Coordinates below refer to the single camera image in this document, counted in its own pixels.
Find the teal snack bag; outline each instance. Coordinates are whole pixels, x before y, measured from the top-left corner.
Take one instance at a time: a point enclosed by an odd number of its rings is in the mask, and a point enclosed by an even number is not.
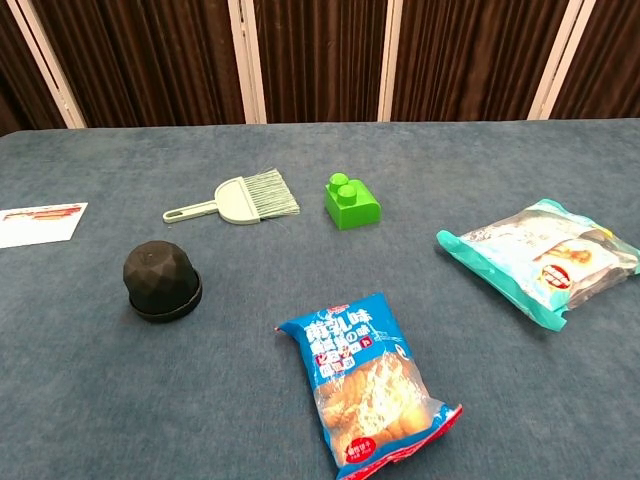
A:
[[[549,199],[460,237],[440,231],[437,239],[532,320],[554,331],[564,327],[565,311],[640,273],[637,248]]]

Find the brush handle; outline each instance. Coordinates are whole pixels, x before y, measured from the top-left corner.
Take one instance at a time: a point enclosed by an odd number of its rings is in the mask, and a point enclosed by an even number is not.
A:
[[[164,212],[162,220],[164,223],[176,223],[182,220],[189,220],[190,218],[202,217],[203,215],[209,215],[210,213],[216,213],[218,211],[218,204],[215,200],[209,200],[208,202],[196,203],[195,205],[189,205],[188,207],[176,208],[175,210],[169,210]]]

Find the red label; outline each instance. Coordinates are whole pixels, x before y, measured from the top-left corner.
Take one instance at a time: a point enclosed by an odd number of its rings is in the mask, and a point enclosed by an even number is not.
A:
[[[327,312],[329,312],[329,313],[342,313],[347,308],[349,308],[349,305],[337,305],[335,307],[327,308]]]
[[[571,286],[567,271],[558,265],[547,265],[542,269],[542,278],[552,287],[565,290]]]
[[[367,335],[366,337],[362,337],[360,339],[360,346],[362,348],[367,348],[367,347],[370,347],[371,345],[373,345],[373,342],[371,341],[371,338],[369,337],[369,335]]]
[[[356,438],[345,450],[345,453],[347,454],[347,463],[364,462],[367,458],[373,455],[375,450],[376,442],[373,441],[373,438]]]

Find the bread package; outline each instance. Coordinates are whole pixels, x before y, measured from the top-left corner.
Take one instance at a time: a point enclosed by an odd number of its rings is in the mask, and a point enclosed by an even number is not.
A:
[[[300,344],[338,479],[412,455],[462,413],[430,397],[382,294],[284,323]]]
[[[640,273],[640,251],[593,220],[541,200],[461,237],[438,241],[531,319],[559,331],[562,314]]]

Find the white brush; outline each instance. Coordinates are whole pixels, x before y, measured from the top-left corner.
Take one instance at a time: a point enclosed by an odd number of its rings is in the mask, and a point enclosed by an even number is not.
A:
[[[229,223],[250,225],[263,218],[300,213],[296,199],[276,169],[252,177],[227,180],[216,188],[213,198],[208,202],[169,210],[162,219],[165,223],[175,223],[220,212],[220,216]]]

